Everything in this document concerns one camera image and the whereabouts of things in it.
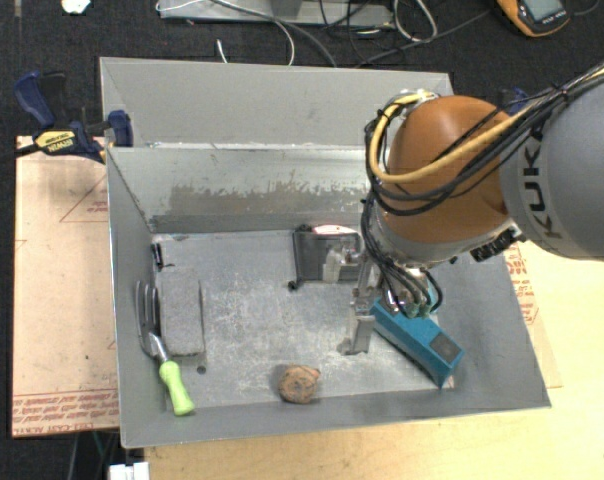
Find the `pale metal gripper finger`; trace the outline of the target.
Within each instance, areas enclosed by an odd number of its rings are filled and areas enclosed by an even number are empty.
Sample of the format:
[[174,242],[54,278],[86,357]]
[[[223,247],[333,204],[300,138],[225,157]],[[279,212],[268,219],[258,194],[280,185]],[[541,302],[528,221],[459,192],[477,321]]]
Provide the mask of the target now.
[[325,282],[355,282],[362,253],[352,249],[330,249],[324,263]]
[[353,313],[349,317],[348,333],[344,341],[344,354],[367,353],[376,318],[370,314]]

